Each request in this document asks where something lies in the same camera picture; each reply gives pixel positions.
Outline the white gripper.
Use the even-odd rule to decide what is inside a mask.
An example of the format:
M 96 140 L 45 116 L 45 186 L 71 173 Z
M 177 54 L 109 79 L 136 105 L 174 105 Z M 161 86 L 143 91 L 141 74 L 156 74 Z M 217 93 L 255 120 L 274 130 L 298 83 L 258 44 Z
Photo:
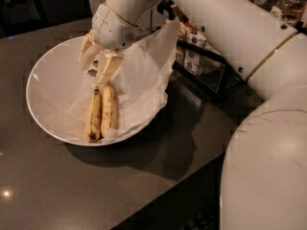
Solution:
M 126 22 L 106 3 L 101 4 L 93 15 L 92 31 L 84 36 L 78 58 L 79 69 L 87 70 L 104 47 L 110 50 L 128 48 L 137 35 L 137 26 Z M 98 78 L 98 84 L 107 84 L 124 60 L 123 54 L 119 51 L 107 52 L 105 58 L 106 64 Z

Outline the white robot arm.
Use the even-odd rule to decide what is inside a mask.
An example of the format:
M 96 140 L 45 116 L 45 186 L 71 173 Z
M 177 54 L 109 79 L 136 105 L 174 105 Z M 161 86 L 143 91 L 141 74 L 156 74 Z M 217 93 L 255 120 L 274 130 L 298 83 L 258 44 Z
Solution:
M 307 230 L 307 36 L 248 0 L 172 0 L 262 99 L 224 157 L 220 230 Z M 106 0 L 79 62 L 128 48 L 159 0 Z

